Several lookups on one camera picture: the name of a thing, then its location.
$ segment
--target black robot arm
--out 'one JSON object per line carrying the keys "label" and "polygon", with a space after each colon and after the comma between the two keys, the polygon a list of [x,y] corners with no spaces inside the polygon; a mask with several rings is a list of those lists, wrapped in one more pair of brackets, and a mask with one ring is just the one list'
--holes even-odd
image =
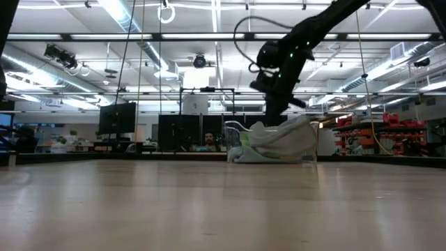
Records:
{"label": "black robot arm", "polygon": [[[446,0],[417,0],[435,20],[443,38],[446,38]],[[293,90],[299,83],[299,75],[306,60],[314,60],[312,50],[338,23],[353,14],[367,0],[338,0],[322,13],[309,17],[280,40],[265,43],[257,55],[260,68],[279,68],[272,75],[260,71],[250,87],[266,94],[266,121],[269,126],[278,124],[280,114],[289,104],[305,108],[305,102],[293,97]]]}

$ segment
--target computer monitor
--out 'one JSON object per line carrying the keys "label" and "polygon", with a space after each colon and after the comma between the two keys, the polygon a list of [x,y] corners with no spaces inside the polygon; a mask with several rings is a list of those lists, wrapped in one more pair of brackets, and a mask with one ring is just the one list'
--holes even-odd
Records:
{"label": "computer monitor", "polygon": [[134,132],[136,103],[108,105],[100,108],[99,135]]}

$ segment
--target fluorescent light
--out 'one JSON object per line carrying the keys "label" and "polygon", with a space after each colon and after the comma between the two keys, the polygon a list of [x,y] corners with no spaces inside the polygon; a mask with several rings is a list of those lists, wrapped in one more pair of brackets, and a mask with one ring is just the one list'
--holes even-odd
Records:
{"label": "fluorescent light", "polygon": [[[164,39],[229,39],[233,38],[231,33],[170,33],[162,34]],[[236,38],[244,38],[245,34],[237,33]]]}
{"label": "fluorescent light", "polygon": [[[373,108],[378,107],[378,106],[380,106],[380,105],[371,105],[371,108],[373,109]],[[360,107],[358,107],[356,109],[358,109],[358,110],[366,110],[368,108],[369,108],[368,105],[363,105],[363,106],[360,106]]]}
{"label": "fluorescent light", "polygon": [[254,34],[257,39],[280,39],[283,38],[286,33],[264,33],[264,34]]}
{"label": "fluorescent light", "polygon": [[153,73],[153,75],[162,79],[178,79],[178,75],[176,73],[171,73],[167,70],[157,71],[156,73]]}
{"label": "fluorescent light", "polygon": [[432,91],[432,90],[440,89],[443,87],[446,87],[446,81],[435,83],[435,84],[430,84],[428,86],[421,88],[420,91]]}
{"label": "fluorescent light", "polygon": [[25,95],[25,94],[22,94],[20,96],[16,96],[16,95],[9,95],[9,96],[10,97],[14,97],[14,98],[20,98],[20,99],[28,100],[28,101],[31,101],[31,102],[40,102],[39,99],[34,98],[33,96],[30,96],[30,95]]}
{"label": "fluorescent light", "polygon": [[[257,39],[280,39],[283,38],[286,33],[258,33],[254,34],[254,37]],[[337,34],[327,34],[325,35],[325,39],[335,39],[337,38]]]}
{"label": "fluorescent light", "polygon": [[[425,39],[429,38],[431,34],[416,33],[416,34],[361,34],[361,39]],[[347,39],[358,39],[358,34],[348,34]]]}
{"label": "fluorescent light", "polygon": [[9,34],[9,40],[62,40],[59,34]]}
{"label": "fluorescent light", "polygon": [[396,104],[396,103],[398,103],[398,102],[401,102],[401,101],[403,101],[403,100],[405,100],[406,98],[399,98],[399,99],[397,99],[397,100],[393,100],[393,101],[390,101],[389,103],[387,103],[386,105],[393,105],[393,104]]}
{"label": "fluorescent light", "polygon": [[324,37],[324,39],[335,39],[335,38],[337,38],[337,34],[327,34]]}
{"label": "fluorescent light", "polygon": [[81,109],[97,109],[95,105],[88,104],[84,101],[73,100],[73,99],[64,99],[63,102],[67,105],[71,105],[72,107],[78,107]]}
{"label": "fluorescent light", "polygon": [[[104,39],[116,39],[126,40],[129,39],[141,39],[141,34],[72,34],[71,38],[74,40],[104,40]],[[143,39],[152,39],[151,34],[142,35]]]}
{"label": "fluorescent light", "polygon": [[130,16],[127,8],[119,0],[98,0],[98,2],[115,20],[124,20]]}
{"label": "fluorescent light", "polygon": [[17,89],[20,91],[46,91],[36,85],[28,84],[26,82],[23,82],[21,80],[15,79],[13,77],[5,76],[6,78],[6,84],[8,87]]}
{"label": "fluorescent light", "polygon": [[384,89],[381,89],[379,92],[386,92],[386,91],[391,91],[391,90],[395,90],[396,88],[402,86],[403,84],[397,83],[397,84],[393,84],[390,86],[385,87]]}
{"label": "fluorescent light", "polygon": [[341,109],[341,108],[342,108],[342,105],[335,105],[334,107],[332,107],[330,109],[330,111],[336,111],[336,110]]}

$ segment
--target person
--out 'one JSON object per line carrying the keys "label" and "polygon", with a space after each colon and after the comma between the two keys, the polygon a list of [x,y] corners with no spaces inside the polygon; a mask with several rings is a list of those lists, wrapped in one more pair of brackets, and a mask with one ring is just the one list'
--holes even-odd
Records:
{"label": "person", "polygon": [[205,147],[208,151],[220,151],[220,147],[215,143],[215,134],[212,131],[207,131],[204,133]]}
{"label": "person", "polygon": [[34,137],[34,130],[26,126],[18,129],[19,139],[15,142],[15,148],[19,153],[34,153],[37,146],[37,139]]}

